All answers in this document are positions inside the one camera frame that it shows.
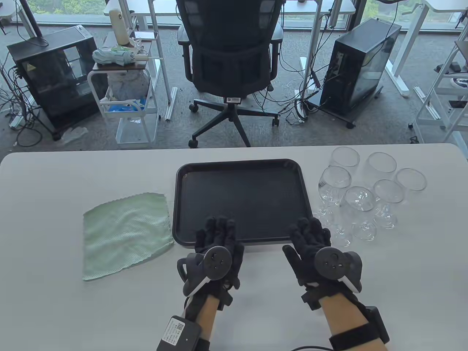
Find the person's right hand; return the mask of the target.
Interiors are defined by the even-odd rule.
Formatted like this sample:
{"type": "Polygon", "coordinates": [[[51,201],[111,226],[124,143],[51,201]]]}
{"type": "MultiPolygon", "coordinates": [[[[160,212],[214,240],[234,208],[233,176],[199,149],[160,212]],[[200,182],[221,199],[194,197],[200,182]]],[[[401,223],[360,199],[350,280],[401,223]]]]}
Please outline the person's right hand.
{"type": "Polygon", "coordinates": [[[298,280],[298,284],[306,289],[302,296],[312,310],[321,308],[319,300],[343,294],[354,305],[359,301],[345,283],[323,276],[316,267],[316,254],[331,246],[331,233],[322,227],[319,219],[311,217],[300,218],[297,224],[288,229],[292,246],[284,245],[283,253],[298,280]]]}

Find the person's left hand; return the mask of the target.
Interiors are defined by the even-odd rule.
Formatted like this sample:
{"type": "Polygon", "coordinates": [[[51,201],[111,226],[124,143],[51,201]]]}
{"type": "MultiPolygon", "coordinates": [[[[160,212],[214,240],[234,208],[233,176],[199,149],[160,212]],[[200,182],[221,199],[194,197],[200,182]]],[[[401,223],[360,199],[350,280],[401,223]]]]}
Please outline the person's left hand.
{"type": "Polygon", "coordinates": [[[222,311],[224,306],[229,306],[232,296],[229,289],[240,287],[238,277],[244,258],[244,246],[236,239],[235,221],[226,217],[211,217],[206,220],[204,229],[196,232],[195,252],[205,254],[207,250],[215,246],[225,247],[231,257],[232,264],[227,274],[218,280],[211,280],[195,294],[200,297],[211,295],[219,300],[218,310],[222,311]]]}

